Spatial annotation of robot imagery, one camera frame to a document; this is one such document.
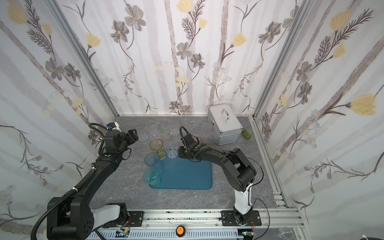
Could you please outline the teal plastic tray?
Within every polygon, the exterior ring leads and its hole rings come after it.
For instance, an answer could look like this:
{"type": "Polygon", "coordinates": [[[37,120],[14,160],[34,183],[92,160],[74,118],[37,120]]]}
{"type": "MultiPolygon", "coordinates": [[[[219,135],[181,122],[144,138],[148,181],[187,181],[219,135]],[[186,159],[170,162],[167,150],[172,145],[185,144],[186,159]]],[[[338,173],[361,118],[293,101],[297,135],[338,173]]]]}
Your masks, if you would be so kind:
{"type": "Polygon", "coordinates": [[[209,190],[213,185],[212,164],[191,162],[188,159],[166,157],[162,160],[160,183],[153,189],[209,190]]]}

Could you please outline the yellow plastic tumbler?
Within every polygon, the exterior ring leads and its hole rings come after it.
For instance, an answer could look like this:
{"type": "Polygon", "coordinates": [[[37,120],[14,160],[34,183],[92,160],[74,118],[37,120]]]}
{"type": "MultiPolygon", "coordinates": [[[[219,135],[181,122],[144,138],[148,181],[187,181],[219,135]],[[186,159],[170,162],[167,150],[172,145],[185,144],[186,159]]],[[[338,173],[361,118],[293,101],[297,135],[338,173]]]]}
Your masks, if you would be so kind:
{"type": "Polygon", "coordinates": [[[166,157],[166,151],[164,147],[164,142],[161,139],[153,139],[150,142],[150,149],[154,152],[157,153],[160,157],[160,160],[165,159],[166,157]]]}

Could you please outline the blue plastic tumbler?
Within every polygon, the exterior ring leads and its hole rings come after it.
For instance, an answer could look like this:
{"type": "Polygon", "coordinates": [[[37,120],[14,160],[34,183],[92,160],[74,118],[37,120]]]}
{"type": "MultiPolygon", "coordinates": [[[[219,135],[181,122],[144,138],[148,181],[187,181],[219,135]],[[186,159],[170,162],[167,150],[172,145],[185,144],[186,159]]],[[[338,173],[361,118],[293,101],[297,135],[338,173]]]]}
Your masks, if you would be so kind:
{"type": "Polygon", "coordinates": [[[157,170],[159,174],[161,174],[164,170],[162,160],[160,159],[160,156],[157,153],[147,154],[145,157],[145,164],[148,167],[157,170]]]}

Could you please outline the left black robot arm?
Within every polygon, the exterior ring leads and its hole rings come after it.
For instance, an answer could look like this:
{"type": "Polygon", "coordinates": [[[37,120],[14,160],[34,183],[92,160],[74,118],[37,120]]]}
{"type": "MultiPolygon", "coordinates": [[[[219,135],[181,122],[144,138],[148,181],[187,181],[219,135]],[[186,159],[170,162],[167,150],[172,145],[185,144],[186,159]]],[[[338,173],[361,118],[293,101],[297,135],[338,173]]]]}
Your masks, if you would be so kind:
{"type": "Polygon", "coordinates": [[[125,224],[128,212],[124,203],[92,210],[90,202],[103,182],[124,160],[123,154],[138,141],[137,130],[122,132],[118,123],[109,123],[101,134],[98,158],[91,170],[62,197],[52,198],[47,211],[37,220],[30,238],[37,239],[40,225],[47,222],[49,240],[85,240],[103,225],[125,224]]]}

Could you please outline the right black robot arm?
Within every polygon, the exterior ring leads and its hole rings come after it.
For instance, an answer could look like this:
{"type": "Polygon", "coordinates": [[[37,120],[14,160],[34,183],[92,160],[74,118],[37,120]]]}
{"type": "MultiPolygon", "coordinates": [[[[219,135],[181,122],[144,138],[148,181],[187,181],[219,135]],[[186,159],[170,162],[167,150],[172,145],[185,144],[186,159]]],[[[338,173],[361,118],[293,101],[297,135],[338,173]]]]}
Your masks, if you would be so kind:
{"type": "Polygon", "coordinates": [[[180,127],[179,132],[183,144],[179,148],[179,158],[193,163],[210,162],[220,166],[227,181],[235,190],[234,219],[238,225],[246,225],[254,212],[251,190],[260,183],[255,182],[257,171],[250,162],[252,158],[245,156],[238,148],[224,151],[209,147],[183,126],[180,127]]]}

